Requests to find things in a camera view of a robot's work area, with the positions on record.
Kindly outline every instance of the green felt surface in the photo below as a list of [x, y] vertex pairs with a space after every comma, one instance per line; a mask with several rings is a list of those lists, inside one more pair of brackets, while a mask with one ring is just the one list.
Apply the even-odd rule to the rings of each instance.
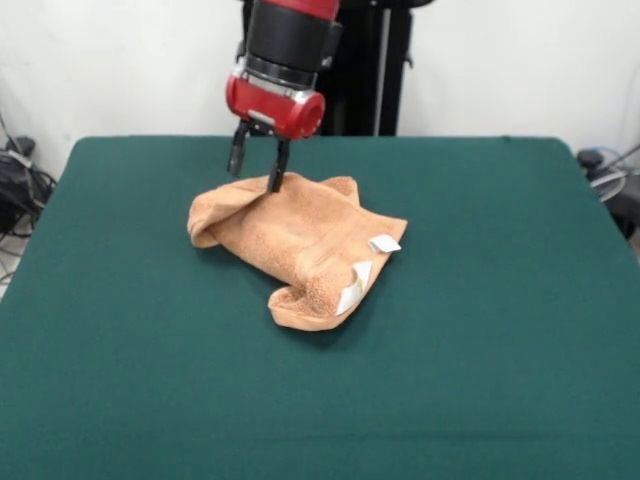
[[189, 243], [228, 148], [77, 145], [0, 305], [1, 479], [640, 478], [640, 269], [561, 142], [296, 144], [292, 171], [410, 221], [320, 334]]

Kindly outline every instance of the orange towel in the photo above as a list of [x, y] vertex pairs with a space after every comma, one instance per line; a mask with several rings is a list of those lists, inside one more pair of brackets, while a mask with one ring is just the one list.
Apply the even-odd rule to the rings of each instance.
[[265, 193], [267, 180], [240, 180], [199, 195], [189, 213], [191, 241], [198, 248], [222, 245], [289, 285], [269, 299], [278, 325], [335, 328], [391, 255], [376, 252], [370, 240], [385, 235], [399, 242], [407, 221], [362, 208], [349, 177], [316, 183], [288, 173], [277, 194]]

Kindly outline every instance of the white tag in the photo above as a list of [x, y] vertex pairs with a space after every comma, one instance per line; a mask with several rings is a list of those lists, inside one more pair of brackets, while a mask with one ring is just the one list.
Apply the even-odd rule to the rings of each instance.
[[391, 253], [402, 250], [402, 247], [398, 245], [398, 242], [391, 235], [378, 235], [369, 240], [369, 246], [376, 253]]
[[371, 275], [372, 268], [373, 262], [361, 262], [353, 265], [353, 269], [356, 271], [358, 278], [356, 279], [356, 283], [342, 290], [342, 297], [340, 297], [336, 315], [345, 313], [364, 296], [364, 292], [367, 291], [367, 286], [369, 285], [369, 276]]

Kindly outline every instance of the crumpled towel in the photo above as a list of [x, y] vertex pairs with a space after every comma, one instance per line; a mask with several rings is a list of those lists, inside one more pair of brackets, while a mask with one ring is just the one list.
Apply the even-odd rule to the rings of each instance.
[[[191, 241], [198, 248], [222, 245], [288, 284], [269, 299], [278, 325], [333, 329], [357, 308], [389, 259], [369, 240], [386, 234], [399, 243], [407, 221], [362, 208], [350, 177], [317, 183], [288, 173], [277, 194], [265, 193], [267, 181], [240, 180], [196, 197], [187, 226]], [[359, 262], [371, 262], [368, 282], [339, 312], [343, 290], [357, 283]]]

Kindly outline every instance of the cable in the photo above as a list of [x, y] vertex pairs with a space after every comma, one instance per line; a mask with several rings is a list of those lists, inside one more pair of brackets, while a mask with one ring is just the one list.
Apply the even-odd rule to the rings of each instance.
[[624, 178], [627, 176], [627, 172], [623, 172], [620, 169], [614, 168], [613, 170], [616, 170], [614, 173], [611, 173], [609, 175], [606, 175], [604, 177], [600, 177], [596, 180], [594, 180], [593, 182], [591, 182], [591, 187], [592, 188], [597, 188], [600, 187], [602, 185], [605, 185], [609, 182], [613, 182], [614, 180], [618, 180], [620, 178]]
[[25, 216], [31, 229], [57, 186], [29, 158], [9, 150], [0, 150], [0, 234], [27, 238], [16, 226]]
[[611, 192], [598, 195], [600, 198], [600, 201], [602, 201], [603, 203], [606, 203], [609, 200], [620, 195], [620, 193], [624, 190], [624, 187], [626, 187], [627, 185], [627, 178], [640, 176], [640, 170], [633, 170], [633, 171], [626, 171], [626, 172], [617, 168], [614, 168], [613, 170], [616, 170], [616, 171], [614, 173], [598, 178], [593, 182], [591, 182], [591, 187], [596, 189], [598, 187], [606, 185], [607, 183], [611, 183], [613, 181], [619, 180], [618, 185]]
[[624, 187], [626, 186], [627, 186], [626, 177], [620, 178], [620, 182], [618, 182], [618, 186], [615, 189], [613, 189], [611, 192], [608, 192], [604, 195], [599, 195], [600, 201], [602, 203], [607, 203], [609, 200], [620, 195], [620, 193], [622, 193], [622, 191], [624, 190]]
[[632, 157], [633, 155], [635, 155], [636, 153], [640, 152], [640, 144], [636, 145], [635, 147], [633, 147], [631, 150], [629, 150], [627, 153], [625, 153], [624, 155], [620, 155], [617, 159], [604, 164], [602, 166], [600, 166], [597, 170], [596, 173], [598, 172], [602, 172], [604, 170], [607, 170], [615, 165], [618, 165], [621, 162], [624, 162], [627, 158]]
[[11, 142], [11, 145], [18, 150], [18, 153], [22, 155], [24, 153], [22, 151], [22, 146], [18, 142], [16, 142], [16, 139], [13, 138], [9, 133], [7, 124], [4, 122], [4, 117], [2, 116], [2, 111], [0, 111], [0, 127], [2, 127], [2, 131], [4, 132], [7, 139], [9, 139], [9, 141]]
[[16, 272], [7, 272], [2, 277], [0, 277], [0, 285], [7, 286], [9, 284], [8, 280], [11, 280], [13, 274]]
[[4, 253], [5, 255], [9, 255], [10, 257], [16, 257], [16, 258], [22, 257], [22, 254], [17, 253], [17, 252], [12, 252], [11, 250], [7, 250], [4, 247], [0, 247], [0, 253]]

